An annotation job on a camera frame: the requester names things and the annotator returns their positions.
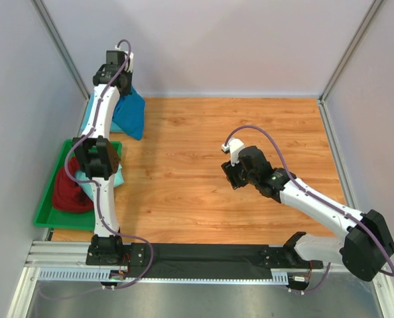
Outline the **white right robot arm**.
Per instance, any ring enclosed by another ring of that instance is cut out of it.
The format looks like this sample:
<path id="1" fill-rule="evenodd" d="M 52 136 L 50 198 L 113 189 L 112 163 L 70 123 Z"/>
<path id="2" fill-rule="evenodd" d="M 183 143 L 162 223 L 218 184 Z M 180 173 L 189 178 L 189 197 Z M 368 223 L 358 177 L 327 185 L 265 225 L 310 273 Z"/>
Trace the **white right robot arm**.
<path id="1" fill-rule="evenodd" d="M 285 262 L 299 267 L 306 261 L 340 264 L 357 278 L 370 282 L 384 266 L 394 276 L 394 241 L 384 216 L 342 205 L 314 190 L 285 168 L 274 168 L 256 146 L 231 138 L 221 145 L 230 159 L 222 164 L 228 182 L 237 189 L 252 185 L 262 196 L 299 210 L 334 233 L 320 237 L 296 234 L 283 251 Z"/>

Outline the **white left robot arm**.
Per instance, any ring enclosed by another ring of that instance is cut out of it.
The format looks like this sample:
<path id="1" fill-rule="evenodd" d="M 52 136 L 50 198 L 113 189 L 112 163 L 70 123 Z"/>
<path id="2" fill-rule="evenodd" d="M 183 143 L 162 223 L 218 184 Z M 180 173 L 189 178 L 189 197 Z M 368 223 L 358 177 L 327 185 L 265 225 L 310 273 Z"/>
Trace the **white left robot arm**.
<path id="1" fill-rule="evenodd" d="M 133 62 L 120 47 L 106 52 L 105 63 L 93 76 L 94 100 L 80 138 L 72 140 L 74 156 L 92 189 L 95 225 L 87 265 L 117 266 L 126 259 L 115 213 L 114 178 L 120 157 L 109 140 L 115 106 L 131 92 Z"/>

